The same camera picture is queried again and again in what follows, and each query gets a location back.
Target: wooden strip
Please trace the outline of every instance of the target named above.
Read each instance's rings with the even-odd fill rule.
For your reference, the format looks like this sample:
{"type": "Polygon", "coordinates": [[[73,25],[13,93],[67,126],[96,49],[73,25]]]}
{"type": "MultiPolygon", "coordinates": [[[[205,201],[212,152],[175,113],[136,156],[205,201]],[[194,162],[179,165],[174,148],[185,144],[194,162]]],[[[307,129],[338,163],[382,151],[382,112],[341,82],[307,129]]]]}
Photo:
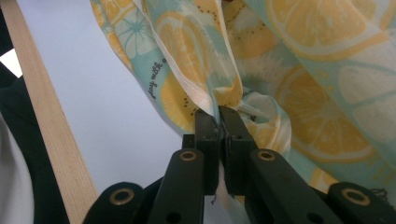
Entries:
{"type": "Polygon", "coordinates": [[[84,160],[17,0],[0,0],[7,27],[71,223],[81,223],[97,198],[84,160]]]}

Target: crumpled fabric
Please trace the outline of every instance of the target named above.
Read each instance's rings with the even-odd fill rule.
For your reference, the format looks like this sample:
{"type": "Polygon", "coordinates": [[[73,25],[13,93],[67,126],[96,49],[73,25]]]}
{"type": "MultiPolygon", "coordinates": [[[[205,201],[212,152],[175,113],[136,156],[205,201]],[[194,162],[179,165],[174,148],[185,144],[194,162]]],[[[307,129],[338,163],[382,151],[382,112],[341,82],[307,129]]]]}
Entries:
{"type": "Polygon", "coordinates": [[[91,0],[163,116],[238,111],[312,187],[396,204],[396,0],[91,0]]]}

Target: lemon print fabric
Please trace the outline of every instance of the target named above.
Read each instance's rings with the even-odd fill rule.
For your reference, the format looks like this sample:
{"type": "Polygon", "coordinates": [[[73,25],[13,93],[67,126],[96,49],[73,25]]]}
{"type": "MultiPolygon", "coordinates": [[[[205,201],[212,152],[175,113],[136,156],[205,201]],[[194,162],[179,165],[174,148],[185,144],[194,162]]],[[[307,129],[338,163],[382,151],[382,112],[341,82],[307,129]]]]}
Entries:
{"type": "Polygon", "coordinates": [[[219,120],[218,106],[231,107],[312,187],[349,181],[396,205],[396,0],[91,5],[109,46],[183,133],[197,109],[219,120]]]}

